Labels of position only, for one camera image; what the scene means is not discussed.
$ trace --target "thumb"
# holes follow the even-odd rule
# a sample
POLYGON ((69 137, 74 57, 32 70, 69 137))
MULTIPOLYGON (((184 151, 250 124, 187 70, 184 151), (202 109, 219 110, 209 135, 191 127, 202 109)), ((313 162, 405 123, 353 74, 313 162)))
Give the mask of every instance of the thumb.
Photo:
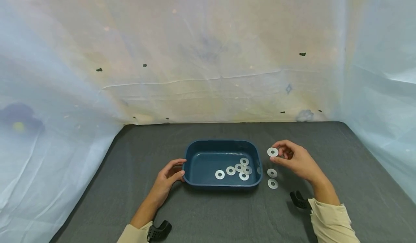
POLYGON ((169 183, 174 184, 176 181, 179 181, 183 177, 184 174, 185 174, 184 170, 175 173, 168 179, 169 183))
POLYGON ((285 166, 285 167, 288 167, 290 165, 290 160, 284 159, 284 158, 281 158, 281 157, 271 157, 270 161, 272 161, 275 164, 279 164, 279 165, 282 165, 282 166, 285 166))

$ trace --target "washer on table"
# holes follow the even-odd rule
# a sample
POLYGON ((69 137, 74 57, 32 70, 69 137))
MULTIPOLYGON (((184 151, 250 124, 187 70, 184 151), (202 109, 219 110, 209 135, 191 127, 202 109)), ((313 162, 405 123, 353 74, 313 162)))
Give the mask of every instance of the washer on table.
POLYGON ((274 180, 274 179, 269 179, 267 181, 267 184, 269 185, 269 187, 271 189, 277 189, 279 187, 279 183, 276 180, 274 180))
POLYGON ((267 175, 271 178, 276 178, 277 177, 277 172, 276 172, 276 170, 270 168, 270 169, 267 170, 267 175))

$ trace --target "silver washer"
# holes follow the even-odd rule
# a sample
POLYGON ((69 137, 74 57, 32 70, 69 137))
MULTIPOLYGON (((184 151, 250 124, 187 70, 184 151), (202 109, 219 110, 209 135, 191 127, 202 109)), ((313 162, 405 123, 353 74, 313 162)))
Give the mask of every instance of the silver washer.
POLYGON ((225 174, 223 170, 218 170, 215 172, 215 178, 217 178, 218 180, 222 180, 224 179, 225 174))
POLYGON ((277 177, 277 172, 276 172, 276 170, 270 168, 270 169, 267 170, 267 175, 271 178, 276 178, 277 177))
POLYGON ((271 147, 267 150, 267 154, 270 157, 276 157, 279 155, 279 150, 277 148, 271 147))
POLYGON ((253 171, 250 166, 243 166, 243 173, 251 174, 253 171))
POLYGON ((233 166, 227 167, 227 169, 225 171, 227 172, 228 175, 234 175, 235 174, 235 168, 233 166))
POLYGON ((241 180, 246 181, 246 180, 248 180, 248 178, 250 177, 250 175, 241 172, 239 174, 239 177, 240 177, 241 180))
POLYGON ((243 157, 240 159, 240 164, 242 164, 243 166, 246 166, 249 164, 249 161, 247 158, 243 157))
POLYGON ((269 179, 268 181, 267 181, 267 184, 269 185, 269 187, 270 188, 272 188, 272 189, 277 189, 278 187, 279 187, 279 183, 277 183, 277 181, 276 180, 274 180, 274 179, 269 179))
POLYGON ((236 164, 234 168, 237 172, 241 173, 243 171, 243 165, 242 164, 236 164))

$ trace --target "white fabric curtain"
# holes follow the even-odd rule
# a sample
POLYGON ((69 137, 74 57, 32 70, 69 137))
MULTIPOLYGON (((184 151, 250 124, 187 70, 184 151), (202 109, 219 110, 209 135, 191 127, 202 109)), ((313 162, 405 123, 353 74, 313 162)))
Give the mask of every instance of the white fabric curtain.
POLYGON ((343 121, 416 200, 415 8, 0 0, 0 241, 49 241, 126 123, 343 121))

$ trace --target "beige sleeve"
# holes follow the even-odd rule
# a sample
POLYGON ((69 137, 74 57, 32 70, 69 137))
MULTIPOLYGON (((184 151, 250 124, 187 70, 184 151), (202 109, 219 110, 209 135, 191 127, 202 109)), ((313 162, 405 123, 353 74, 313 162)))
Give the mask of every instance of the beige sleeve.
POLYGON ((128 224, 118 239, 117 243, 147 243, 147 234, 149 232, 150 226, 152 225, 153 221, 138 229, 128 224))
POLYGON ((312 207, 311 221, 319 243, 359 243, 351 229, 351 220, 347 209, 308 199, 312 207))

